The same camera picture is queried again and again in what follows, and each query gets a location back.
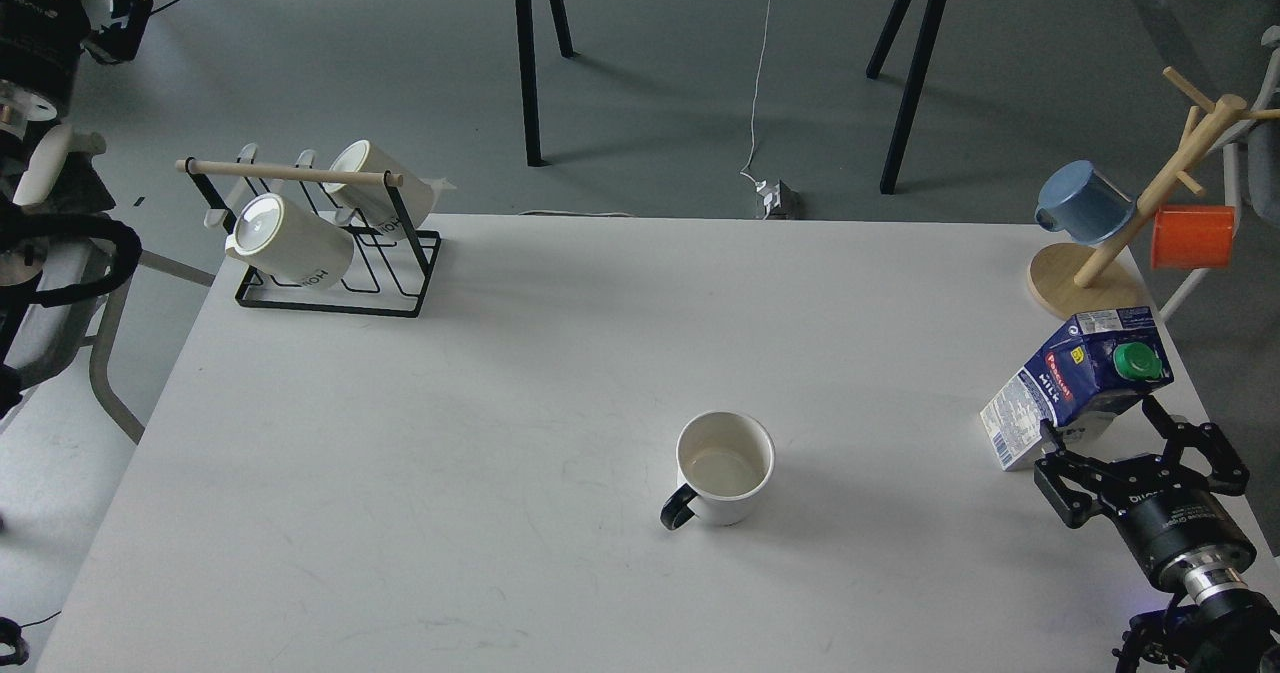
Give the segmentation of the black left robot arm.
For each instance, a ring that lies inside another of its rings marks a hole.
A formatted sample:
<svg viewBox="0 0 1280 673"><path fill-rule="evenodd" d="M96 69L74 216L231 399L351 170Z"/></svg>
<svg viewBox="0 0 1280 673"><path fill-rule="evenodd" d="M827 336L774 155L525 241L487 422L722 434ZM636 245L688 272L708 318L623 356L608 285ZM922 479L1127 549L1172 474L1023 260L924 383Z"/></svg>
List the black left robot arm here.
<svg viewBox="0 0 1280 673"><path fill-rule="evenodd" d="M3 0L3 351L33 307L114 293L142 257L109 218L93 157L99 132L68 122L83 55L136 58L154 0Z"/></svg>

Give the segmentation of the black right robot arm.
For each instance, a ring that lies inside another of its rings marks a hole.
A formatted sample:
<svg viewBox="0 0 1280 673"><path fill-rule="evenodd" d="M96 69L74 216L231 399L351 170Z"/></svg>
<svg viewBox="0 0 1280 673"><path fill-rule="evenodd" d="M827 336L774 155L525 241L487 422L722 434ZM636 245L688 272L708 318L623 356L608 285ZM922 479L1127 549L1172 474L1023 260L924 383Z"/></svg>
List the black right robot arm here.
<svg viewBox="0 0 1280 673"><path fill-rule="evenodd" d="M1251 473L1217 424L1175 421L1153 397L1140 408L1165 441L1157 454L1102 462L1069 450L1050 421L1033 479L1071 530L1106 517L1166 608L1134 615L1114 650L1120 672L1144 661L1187 672L1275 672L1277 610L1243 573L1254 545L1220 496Z"/></svg>

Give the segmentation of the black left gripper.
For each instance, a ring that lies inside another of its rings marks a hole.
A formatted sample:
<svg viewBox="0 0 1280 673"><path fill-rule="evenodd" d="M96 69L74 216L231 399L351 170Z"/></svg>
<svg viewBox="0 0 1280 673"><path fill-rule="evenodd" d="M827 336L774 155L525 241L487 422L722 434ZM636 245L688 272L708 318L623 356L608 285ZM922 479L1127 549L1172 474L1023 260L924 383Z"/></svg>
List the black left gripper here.
<svg viewBox="0 0 1280 673"><path fill-rule="evenodd" d="M83 49L100 64L137 58L154 0L1 0L3 81L33 93L36 120L65 116Z"/></svg>

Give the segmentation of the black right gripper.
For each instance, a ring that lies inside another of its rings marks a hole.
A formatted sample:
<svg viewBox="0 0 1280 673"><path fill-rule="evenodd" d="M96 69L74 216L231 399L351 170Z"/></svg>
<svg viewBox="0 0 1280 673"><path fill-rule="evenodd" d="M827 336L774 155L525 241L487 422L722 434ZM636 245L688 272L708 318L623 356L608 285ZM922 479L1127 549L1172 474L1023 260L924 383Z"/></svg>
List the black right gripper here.
<svg viewBox="0 0 1280 673"><path fill-rule="evenodd" d="M1050 418L1041 418L1048 447L1034 463L1037 489L1070 530L1107 517L1155 589L1184 589L1187 573L1204 559L1247 571L1256 546L1212 495L1243 496L1247 464L1217 424L1175 421L1155 397L1144 397L1140 409L1165 441L1156 468L1120 473L1108 484L1107 463L1069 450ZM1208 473L1183 464L1188 449L1210 464Z"/></svg>

